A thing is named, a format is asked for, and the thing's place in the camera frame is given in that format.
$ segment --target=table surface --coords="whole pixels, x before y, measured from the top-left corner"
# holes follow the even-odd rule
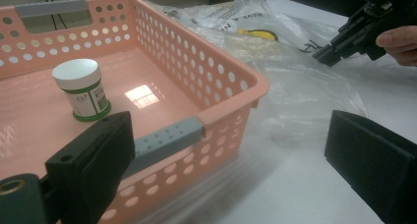
[[[273,11],[337,27],[347,21],[288,0],[268,4]],[[355,87],[371,120],[417,142],[416,71],[397,67],[378,74],[353,66],[339,72],[361,76]],[[326,138],[317,138],[276,146],[249,121],[236,159],[140,223],[383,223],[326,162],[325,143]]]

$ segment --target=gray handle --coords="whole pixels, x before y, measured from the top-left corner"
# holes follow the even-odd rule
[[[21,18],[86,11],[88,9],[89,5],[86,0],[54,1],[16,6]]]
[[[196,117],[190,117],[135,140],[136,158],[123,179],[193,145],[202,139],[202,134],[203,125]]]

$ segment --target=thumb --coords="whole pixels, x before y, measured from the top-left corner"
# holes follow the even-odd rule
[[[380,47],[399,47],[417,43],[417,26],[404,26],[381,33],[376,40]]]

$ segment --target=white lid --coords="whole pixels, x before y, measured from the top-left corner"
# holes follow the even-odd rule
[[[75,59],[64,62],[52,71],[52,76],[63,89],[81,89],[97,83],[101,73],[97,62],[91,59]]]

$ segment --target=basket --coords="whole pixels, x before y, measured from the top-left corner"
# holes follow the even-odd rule
[[[23,17],[85,10],[91,24],[32,33]],[[46,174],[44,161],[86,130],[52,78],[58,64],[95,60],[136,139],[196,117],[198,142],[122,181],[102,223],[137,217],[234,155],[265,77],[142,0],[76,0],[0,8],[0,180]]]

